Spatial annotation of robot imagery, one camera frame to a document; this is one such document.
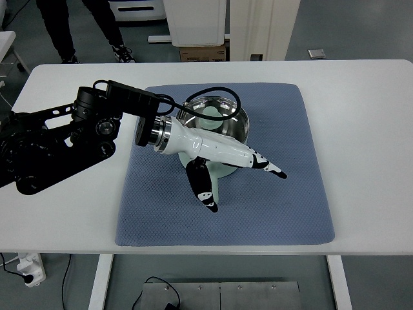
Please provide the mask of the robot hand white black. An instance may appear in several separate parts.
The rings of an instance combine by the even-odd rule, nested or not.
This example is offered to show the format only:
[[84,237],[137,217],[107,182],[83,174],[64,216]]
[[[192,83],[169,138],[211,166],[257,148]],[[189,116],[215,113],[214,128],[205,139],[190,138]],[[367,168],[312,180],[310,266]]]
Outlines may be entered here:
[[175,117],[167,117],[170,135],[162,154],[184,153],[190,161],[186,164],[186,175],[195,197],[210,211],[217,212],[212,180],[207,161],[213,161],[237,168],[261,169],[287,178],[279,167],[268,161],[260,153],[233,137],[209,130],[188,128]]

